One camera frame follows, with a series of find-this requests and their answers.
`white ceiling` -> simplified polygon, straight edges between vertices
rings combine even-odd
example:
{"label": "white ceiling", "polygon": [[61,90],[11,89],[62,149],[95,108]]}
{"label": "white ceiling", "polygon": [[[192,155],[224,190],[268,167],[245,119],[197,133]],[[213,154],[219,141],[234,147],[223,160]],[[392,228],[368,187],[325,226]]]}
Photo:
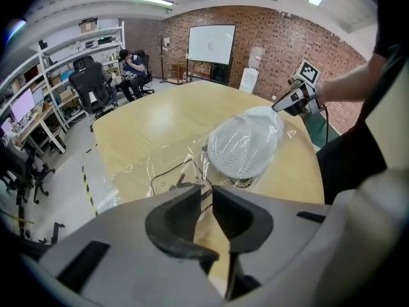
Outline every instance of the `white ceiling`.
{"label": "white ceiling", "polygon": [[223,5],[253,5],[273,8],[309,19],[340,36],[368,58],[376,33],[374,0],[323,0],[319,7],[308,0],[171,0],[163,7],[129,0],[36,0],[25,17],[27,25],[17,33],[9,51],[21,49],[78,20],[98,17],[146,17],[165,19],[179,13]]}

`whiteboard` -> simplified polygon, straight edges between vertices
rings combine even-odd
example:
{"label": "whiteboard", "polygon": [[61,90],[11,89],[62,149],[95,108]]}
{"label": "whiteboard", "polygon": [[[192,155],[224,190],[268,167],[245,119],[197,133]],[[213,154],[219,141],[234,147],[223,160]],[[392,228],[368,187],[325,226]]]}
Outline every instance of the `whiteboard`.
{"label": "whiteboard", "polygon": [[210,25],[190,28],[189,60],[228,65],[235,25]]}

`black wire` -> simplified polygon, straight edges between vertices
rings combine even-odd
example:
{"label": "black wire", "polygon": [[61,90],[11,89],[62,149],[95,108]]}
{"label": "black wire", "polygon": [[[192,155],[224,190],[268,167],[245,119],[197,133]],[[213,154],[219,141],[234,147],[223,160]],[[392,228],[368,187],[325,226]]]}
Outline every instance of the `black wire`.
{"label": "black wire", "polygon": [[323,105],[323,107],[325,108],[324,109],[325,110],[325,117],[327,118],[327,140],[325,140],[325,144],[327,144],[328,143],[328,133],[329,133],[329,128],[330,128],[330,122],[329,122],[329,119],[328,119],[328,109],[327,109],[326,105]]}

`black and yellow floor tape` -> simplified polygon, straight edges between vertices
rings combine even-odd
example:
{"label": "black and yellow floor tape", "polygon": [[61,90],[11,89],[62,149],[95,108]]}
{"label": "black and yellow floor tape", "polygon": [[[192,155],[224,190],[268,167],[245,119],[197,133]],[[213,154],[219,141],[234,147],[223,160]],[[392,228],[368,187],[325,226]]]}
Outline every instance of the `black and yellow floor tape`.
{"label": "black and yellow floor tape", "polygon": [[87,183],[87,176],[85,175],[84,166],[81,167],[82,169],[82,179],[84,180],[85,190],[87,191],[88,198],[91,202],[92,207],[94,208],[95,215],[98,215],[96,208],[94,206],[94,200],[92,199],[91,191],[89,190],[89,185]]}

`brick wall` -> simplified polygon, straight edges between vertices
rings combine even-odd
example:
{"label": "brick wall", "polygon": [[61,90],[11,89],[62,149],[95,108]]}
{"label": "brick wall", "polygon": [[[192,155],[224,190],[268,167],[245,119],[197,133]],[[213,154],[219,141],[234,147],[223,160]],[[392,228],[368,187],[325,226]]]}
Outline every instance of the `brick wall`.
{"label": "brick wall", "polygon": [[[160,76],[158,35],[162,33],[163,36],[169,36],[171,41],[169,51],[165,53],[166,74],[168,62],[184,58],[189,28],[211,24],[236,25],[229,86],[239,87],[252,47],[266,50],[254,94],[268,100],[271,100],[272,95],[280,97],[287,92],[288,77],[301,59],[310,61],[321,71],[321,80],[345,74],[365,63],[357,51],[319,25],[294,15],[282,15],[275,10],[251,6],[200,9],[160,23],[154,20],[125,19],[125,40],[129,49],[144,45],[145,51],[151,54],[150,68],[153,74]],[[330,103],[328,111],[331,124],[339,132],[346,132],[355,123],[360,107],[361,104],[354,103]]]}

